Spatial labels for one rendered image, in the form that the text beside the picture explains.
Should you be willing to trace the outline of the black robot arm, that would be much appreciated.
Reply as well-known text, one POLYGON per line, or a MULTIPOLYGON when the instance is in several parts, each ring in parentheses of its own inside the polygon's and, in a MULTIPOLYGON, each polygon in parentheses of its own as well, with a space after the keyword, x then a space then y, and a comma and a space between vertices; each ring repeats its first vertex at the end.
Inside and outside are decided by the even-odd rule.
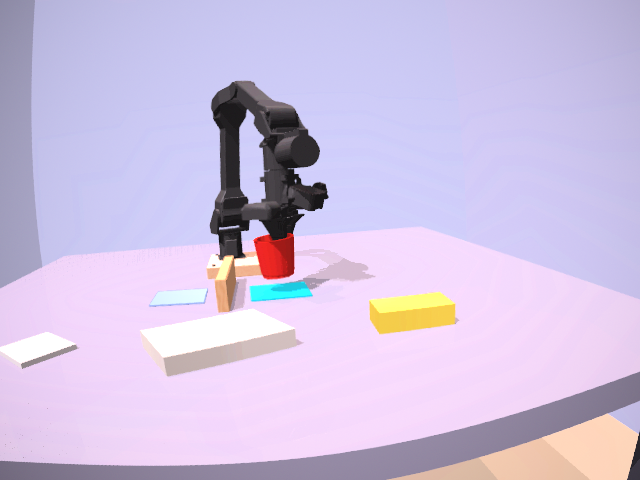
MULTIPOLYGON (((246 258, 242 252, 241 231, 249 231, 250 220, 241 220, 248 198, 240 188, 239 127, 247 109, 255 117, 253 125, 264 137, 259 144, 263 148, 263 171, 309 167, 320 155, 320 147, 308 135, 308 129, 292 105, 272 100, 255 82, 247 80, 232 82, 218 91, 212 99, 211 110, 220 128, 221 191, 215 199, 210 230, 219 238, 219 260, 229 256, 246 258), (240 227, 219 229, 230 226, 240 227)), ((322 209, 324 200, 329 198, 326 184, 321 182, 305 186, 301 178, 297 178, 294 186, 290 180, 284 185, 282 197, 288 197, 291 204, 307 211, 322 209)), ((291 206, 282 204, 282 207, 291 206)))

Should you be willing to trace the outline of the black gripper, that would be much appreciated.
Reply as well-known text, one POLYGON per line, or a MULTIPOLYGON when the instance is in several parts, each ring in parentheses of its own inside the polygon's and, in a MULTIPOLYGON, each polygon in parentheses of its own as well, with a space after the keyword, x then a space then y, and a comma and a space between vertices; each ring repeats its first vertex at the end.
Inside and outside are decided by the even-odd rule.
POLYGON ((261 199, 261 203, 245 204, 241 220, 261 221, 273 241, 287 238, 287 233, 293 234, 296 223, 305 215, 298 214, 296 209, 304 208, 291 204, 291 200, 282 197, 282 193, 285 181, 290 180, 294 186, 297 178, 299 174, 294 174, 294 169, 264 171, 259 180, 265 184, 266 199, 261 199), (282 207, 282 203, 290 203, 291 206, 282 207))

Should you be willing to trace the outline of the white flat block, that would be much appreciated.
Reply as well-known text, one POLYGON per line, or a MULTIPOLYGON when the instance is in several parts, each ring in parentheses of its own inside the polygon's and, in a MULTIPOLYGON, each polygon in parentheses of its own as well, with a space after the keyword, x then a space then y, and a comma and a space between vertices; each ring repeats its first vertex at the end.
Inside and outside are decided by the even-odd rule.
POLYGON ((255 309, 148 328, 140 336, 168 377, 297 346, 296 328, 255 309))

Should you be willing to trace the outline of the white flat rectangular pad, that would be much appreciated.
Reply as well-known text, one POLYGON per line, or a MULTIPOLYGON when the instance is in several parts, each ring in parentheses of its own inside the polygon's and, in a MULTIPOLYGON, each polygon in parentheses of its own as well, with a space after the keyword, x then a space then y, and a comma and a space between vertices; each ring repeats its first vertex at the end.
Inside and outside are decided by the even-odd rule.
POLYGON ((0 355, 21 369, 77 349, 62 337, 44 332, 0 347, 0 355))

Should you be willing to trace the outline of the tan wooden bar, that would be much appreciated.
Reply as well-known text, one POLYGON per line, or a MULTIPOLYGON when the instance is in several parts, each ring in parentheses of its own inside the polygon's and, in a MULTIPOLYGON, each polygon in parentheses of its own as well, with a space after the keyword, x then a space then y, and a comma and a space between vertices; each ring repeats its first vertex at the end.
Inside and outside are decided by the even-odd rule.
POLYGON ((229 312, 236 285, 234 256, 225 257, 215 279, 218 312, 229 312))

